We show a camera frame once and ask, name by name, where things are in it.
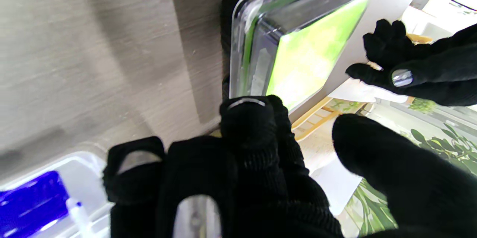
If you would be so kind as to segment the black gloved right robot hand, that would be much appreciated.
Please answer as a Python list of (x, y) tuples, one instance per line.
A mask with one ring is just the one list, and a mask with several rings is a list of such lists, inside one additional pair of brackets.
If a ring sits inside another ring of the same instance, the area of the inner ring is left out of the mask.
[[(342, 238), (320, 185), (310, 177), (275, 95), (228, 99), (221, 137), (174, 142), (157, 136), (108, 152), (103, 184), (112, 238), (180, 237), (179, 204), (217, 204), (224, 238)], [(332, 141), (341, 164), (387, 200), (397, 228), (369, 238), (475, 238), (476, 177), (380, 123), (338, 116)]]

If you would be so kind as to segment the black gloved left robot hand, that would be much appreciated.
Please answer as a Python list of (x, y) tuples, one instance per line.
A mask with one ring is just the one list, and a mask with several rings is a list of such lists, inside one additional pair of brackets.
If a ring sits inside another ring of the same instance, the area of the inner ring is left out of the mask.
[(428, 99), (441, 106), (477, 103), (477, 26), (431, 44), (414, 44), (402, 21), (377, 21), (363, 36), (368, 64), (346, 69), (354, 79), (395, 94)]

